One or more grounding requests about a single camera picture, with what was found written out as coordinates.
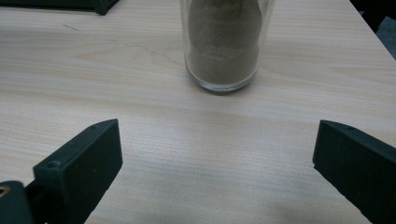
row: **table surface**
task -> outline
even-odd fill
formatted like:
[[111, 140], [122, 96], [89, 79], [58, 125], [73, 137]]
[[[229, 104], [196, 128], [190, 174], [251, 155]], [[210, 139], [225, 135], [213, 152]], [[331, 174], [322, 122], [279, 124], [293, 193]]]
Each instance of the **table surface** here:
[[313, 168], [321, 119], [396, 146], [396, 63], [347, 0], [277, 0], [241, 91], [193, 83], [177, 0], [0, 8], [0, 181], [117, 118], [124, 164], [87, 223], [368, 223]]

